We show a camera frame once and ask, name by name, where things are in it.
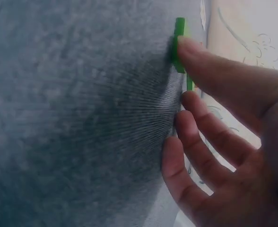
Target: finger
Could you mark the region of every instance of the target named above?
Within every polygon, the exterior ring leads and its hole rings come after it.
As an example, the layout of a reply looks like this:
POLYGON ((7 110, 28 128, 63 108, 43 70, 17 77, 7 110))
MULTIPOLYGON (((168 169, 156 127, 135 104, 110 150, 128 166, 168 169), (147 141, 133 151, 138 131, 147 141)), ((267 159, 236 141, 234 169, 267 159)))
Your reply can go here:
POLYGON ((256 116, 252 115, 248 111, 239 108, 235 104, 224 104, 223 106, 246 128, 252 131, 255 135, 261 136, 262 122, 256 116))
POLYGON ((220 102, 235 103, 262 118, 278 102, 278 71, 247 66, 200 49, 179 37, 178 54, 193 81, 220 102))
POLYGON ((229 180, 232 172, 221 165, 205 145, 192 114, 179 112, 175 125, 184 152, 201 179, 213 191, 229 180))
POLYGON ((186 214, 193 215, 208 195, 190 178, 185 166, 181 141, 169 137, 164 144, 162 175, 173 199, 186 214))
POLYGON ((198 128, 211 145, 234 167, 240 166, 256 149, 243 138, 234 134, 194 92, 185 92, 182 104, 191 111, 198 128))

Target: gray knit fabric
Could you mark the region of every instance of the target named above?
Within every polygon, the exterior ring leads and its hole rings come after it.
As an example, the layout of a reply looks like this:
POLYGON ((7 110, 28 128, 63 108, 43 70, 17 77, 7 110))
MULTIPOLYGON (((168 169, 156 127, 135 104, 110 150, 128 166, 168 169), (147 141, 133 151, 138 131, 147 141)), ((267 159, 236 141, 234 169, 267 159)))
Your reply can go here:
POLYGON ((160 172, 198 0, 0 0, 0 227, 171 227, 160 172))

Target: hand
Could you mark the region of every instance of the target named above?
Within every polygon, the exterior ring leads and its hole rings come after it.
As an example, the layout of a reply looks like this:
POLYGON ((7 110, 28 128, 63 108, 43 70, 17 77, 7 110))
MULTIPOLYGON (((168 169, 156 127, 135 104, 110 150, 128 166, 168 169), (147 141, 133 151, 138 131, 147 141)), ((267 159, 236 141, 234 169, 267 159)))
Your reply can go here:
POLYGON ((183 212, 198 227, 278 226, 278 71, 214 56, 179 39, 179 57, 194 82, 259 135, 260 149, 235 135, 193 92, 182 96, 179 138, 165 141, 163 177, 183 212), (222 166, 200 138, 235 168, 222 166), (208 196, 190 178, 183 153, 214 191, 208 196))

